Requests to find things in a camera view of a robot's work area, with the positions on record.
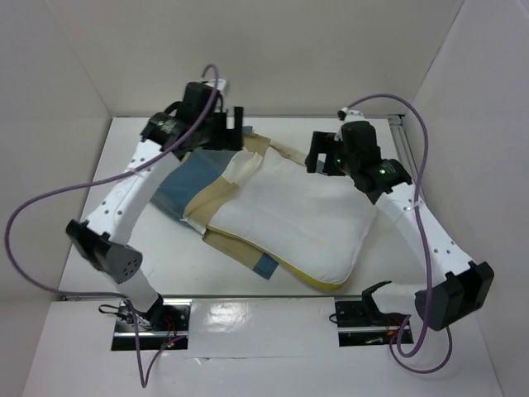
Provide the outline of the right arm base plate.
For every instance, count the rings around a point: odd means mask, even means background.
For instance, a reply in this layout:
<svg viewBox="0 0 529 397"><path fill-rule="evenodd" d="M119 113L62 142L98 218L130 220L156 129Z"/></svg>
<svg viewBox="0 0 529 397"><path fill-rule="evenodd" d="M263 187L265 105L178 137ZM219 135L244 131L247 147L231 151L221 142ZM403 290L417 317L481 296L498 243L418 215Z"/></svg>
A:
<svg viewBox="0 0 529 397"><path fill-rule="evenodd" d="M380 314L371 318L361 299L336 299L335 311L328 319L336 325L339 347L388 345L398 334L405 316Z"/></svg>

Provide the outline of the white pillow yellow edge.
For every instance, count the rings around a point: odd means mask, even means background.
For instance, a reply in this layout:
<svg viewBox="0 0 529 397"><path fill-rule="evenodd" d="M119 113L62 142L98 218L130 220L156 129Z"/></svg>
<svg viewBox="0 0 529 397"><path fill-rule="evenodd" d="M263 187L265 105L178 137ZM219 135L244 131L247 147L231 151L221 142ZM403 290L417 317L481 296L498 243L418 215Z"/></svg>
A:
<svg viewBox="0 0 529 397"><path fill-rule="evenodd" d="M345 176L309 174L269 148L212 216L203 240L268 279L273 263L320 290L342 288L376 217Z"/></svg>

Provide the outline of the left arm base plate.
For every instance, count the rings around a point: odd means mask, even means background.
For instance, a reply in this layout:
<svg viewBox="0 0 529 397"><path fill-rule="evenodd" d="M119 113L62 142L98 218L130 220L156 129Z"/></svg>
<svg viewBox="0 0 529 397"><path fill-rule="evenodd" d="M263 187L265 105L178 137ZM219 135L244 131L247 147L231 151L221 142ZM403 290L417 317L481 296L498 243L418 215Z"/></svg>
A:
<svg viewBox="0 0 529 397"><path fill-rule="evenodd" d="M115 319L111 350L128 352L136 349L135 329L129 308L125 303L118 305L101 304L98 312ZM188 330L191 314L191 301L167 299L161 317L154 325L149 325L138 317L140 349L157 351L165 344L170 351L188 349Z"/></svg>

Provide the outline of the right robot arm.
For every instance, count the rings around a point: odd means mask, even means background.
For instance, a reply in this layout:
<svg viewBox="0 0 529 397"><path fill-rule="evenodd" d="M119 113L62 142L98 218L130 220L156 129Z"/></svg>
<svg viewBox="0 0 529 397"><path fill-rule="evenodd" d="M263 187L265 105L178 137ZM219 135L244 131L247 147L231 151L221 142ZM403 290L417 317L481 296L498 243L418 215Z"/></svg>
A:
<svg viewBox="0 0 529 397"><path fill-rule="evenodd" d="M403 235L427 274L423 287L403 286L422 321L440 331L479 310L494 278L491 265L475 262L448 235L418 195L402 164L385 159L375 128L366 120L346 122L337 133L314 132L307 172L348 176Z"/></svg>

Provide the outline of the blue beige checked pillowcase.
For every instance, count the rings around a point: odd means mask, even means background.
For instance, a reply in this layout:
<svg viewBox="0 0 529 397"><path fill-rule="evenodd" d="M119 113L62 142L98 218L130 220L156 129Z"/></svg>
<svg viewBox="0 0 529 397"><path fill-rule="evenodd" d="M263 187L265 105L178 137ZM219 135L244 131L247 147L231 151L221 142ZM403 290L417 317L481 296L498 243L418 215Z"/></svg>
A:
<svg viewBox="0 0 529 397"><path fill-rule="evenodd" d="M186 155L151 202L215 250L269 279L280 265L305 271L310 237L300 226L296 190L306 181L296 150L247 131L241 151Z"/></svg>

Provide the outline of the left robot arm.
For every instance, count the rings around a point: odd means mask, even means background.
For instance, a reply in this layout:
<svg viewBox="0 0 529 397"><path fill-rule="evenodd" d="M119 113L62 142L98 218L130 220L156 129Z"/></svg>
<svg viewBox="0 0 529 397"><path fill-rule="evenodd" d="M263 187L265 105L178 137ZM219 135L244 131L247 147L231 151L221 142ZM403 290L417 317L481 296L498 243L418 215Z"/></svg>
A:
<svg viewBox="0 0 529 397"><path fill-rule="evenodd" d="M244 109L234 109L234 126L227 127L226 87L224 79L187 84L182 100L146 123L126 178L83 221L72 220L66 227L78 253L129 299L131 320L145 330L157 328L170 311L141 271L143 255L129 240L145 206L188 153L200 147L236 151L243 146Z"/></svg>

